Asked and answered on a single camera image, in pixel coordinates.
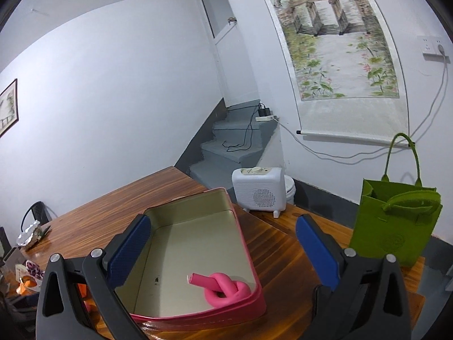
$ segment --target blue gripper pad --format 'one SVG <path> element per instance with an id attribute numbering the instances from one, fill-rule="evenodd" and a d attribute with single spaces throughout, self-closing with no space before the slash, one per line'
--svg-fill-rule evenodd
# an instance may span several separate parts
<path id="1" fill-rule="evenodd" d="M 124 233 L 112 240 L 112 246 L 119 242 L 119 246 L 107 265 L 107 281 L 112 289 L 123 286 L 140 253 L 151 235 L 151 220 L 146 215 L 136 217 Z"/>
<path id="2" fill-rule="evenodd" d="M 321 283 L 335 290 L 340 282 L 341 254 L 339 246 L 326 246 L 328 235 L 323 233 L 310 215 L 302 215 L 296 222 L 296 236 L 311 261 Z"/>

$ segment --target bucket lid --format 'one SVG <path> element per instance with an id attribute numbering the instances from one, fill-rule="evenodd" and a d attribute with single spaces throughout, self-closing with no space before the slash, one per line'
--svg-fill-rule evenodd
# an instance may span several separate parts
<path id="1" fill-rule="evenodd" d="M 294 180 L 292 177 L 285 175 L 285 188 L 286 193 L 289 192 L 292 188 L 295 187 Z"/>

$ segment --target green felt bag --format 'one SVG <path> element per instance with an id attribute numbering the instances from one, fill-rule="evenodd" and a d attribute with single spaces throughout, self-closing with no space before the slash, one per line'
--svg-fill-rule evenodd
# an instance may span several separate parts
<path id="1" fill-rule="evenodd" d="M 407 139 L 417 163 L 415 185 L 390 182 L 387 176 L 395 140 Z M 394 254 L 400 265 L 412 267 L 426 246 L 442 205 L 436 188 L 422 187 L 415 145 L 404 133 L 390 145 L 386 171 L 380 181 L 363 180 L 356 225 L 350 247 L 364 257 L 382 258 Z"/>

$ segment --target white space heater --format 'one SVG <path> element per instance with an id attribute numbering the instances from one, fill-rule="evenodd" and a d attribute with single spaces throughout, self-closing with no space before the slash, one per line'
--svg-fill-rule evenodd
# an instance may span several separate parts
<path id="1" fill-rule="evenodd" d="M 237 169 L 232 175 L 237 203 L 246 211 L 272 211 L 280 216 L 286 208 L 285 174 L 280 167 Z"/>

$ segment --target gray baseboard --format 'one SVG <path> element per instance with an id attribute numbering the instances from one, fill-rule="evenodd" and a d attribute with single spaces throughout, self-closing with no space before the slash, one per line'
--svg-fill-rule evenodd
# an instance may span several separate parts
<path id="1" fill-rule="evenodd" d="M 193 139 L 190 141 L 186 150 L 183 152 L 179 160 L 175 164 L 175 168 L 182 171 L 185 174 L 189 174 L 189 167 L 201 160 L 203 160 L 202 151 L 200 144 L 211 141 L 214 139 L 212 132 L 212 126 L 215 122 L 225 120 L 227 117 L 227 110 L 225 101 L 221 101 L 217 104 L 211 114 L 208 116 L 201 128 L 196 132 Z"/>
<path id="2" fill-rule="evenodd" d="M 318 189 L 299 180 L 294 180 L 296 194 L 294 204 L 343 226 L 354 228 L 359 205 Z M 453 246 L 432 236 L 422 252 L 425 265 L 446 274 L 453 263 Z"/>

